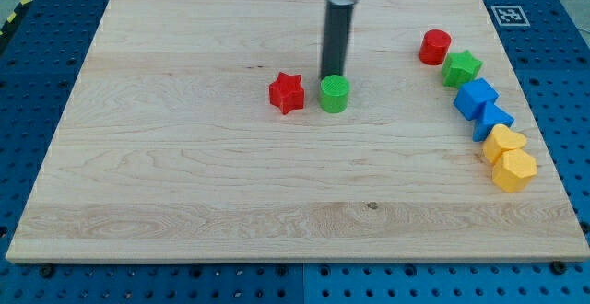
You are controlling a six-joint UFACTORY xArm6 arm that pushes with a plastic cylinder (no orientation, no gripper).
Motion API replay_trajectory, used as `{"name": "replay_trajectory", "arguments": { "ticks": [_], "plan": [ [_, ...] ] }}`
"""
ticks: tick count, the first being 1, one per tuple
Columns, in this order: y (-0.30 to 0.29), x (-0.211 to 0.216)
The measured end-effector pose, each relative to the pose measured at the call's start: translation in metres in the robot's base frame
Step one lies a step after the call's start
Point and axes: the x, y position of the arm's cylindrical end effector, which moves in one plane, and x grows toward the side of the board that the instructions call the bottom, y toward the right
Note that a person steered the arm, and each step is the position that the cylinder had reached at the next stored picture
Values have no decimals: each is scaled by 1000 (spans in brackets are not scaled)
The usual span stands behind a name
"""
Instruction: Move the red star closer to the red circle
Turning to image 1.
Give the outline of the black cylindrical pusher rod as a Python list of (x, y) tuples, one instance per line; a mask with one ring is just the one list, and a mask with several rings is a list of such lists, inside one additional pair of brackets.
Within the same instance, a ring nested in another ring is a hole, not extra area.
[(349, 33), (354, 4), (340, 0), (326, 0), (320, 75), (342, 76), (348, 52)]

